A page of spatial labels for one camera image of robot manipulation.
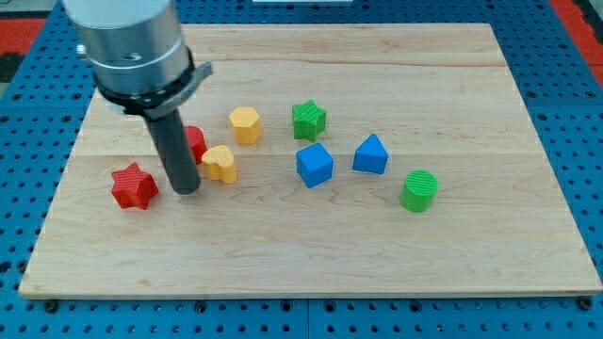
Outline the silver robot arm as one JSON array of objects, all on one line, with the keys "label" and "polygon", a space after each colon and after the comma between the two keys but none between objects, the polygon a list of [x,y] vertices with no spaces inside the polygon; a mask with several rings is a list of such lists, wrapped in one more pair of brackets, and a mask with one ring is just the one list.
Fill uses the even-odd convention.
[{"label": "silver robot arm", "polygon": [[195,192],[201,178],[179,107],[212,74],[187,47],[172,0],[63,0],[103,97],[145,121],[172,189]]}]

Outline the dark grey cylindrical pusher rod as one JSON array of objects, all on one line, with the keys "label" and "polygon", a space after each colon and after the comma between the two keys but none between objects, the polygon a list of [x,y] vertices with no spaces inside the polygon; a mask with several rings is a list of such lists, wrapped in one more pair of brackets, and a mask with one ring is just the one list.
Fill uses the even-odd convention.
[{"label": "dark grey cylindrical pusher rod", "polygon": [[173,191],[179,195],[197,191],[201,178],[179,111],[144,121]]}]

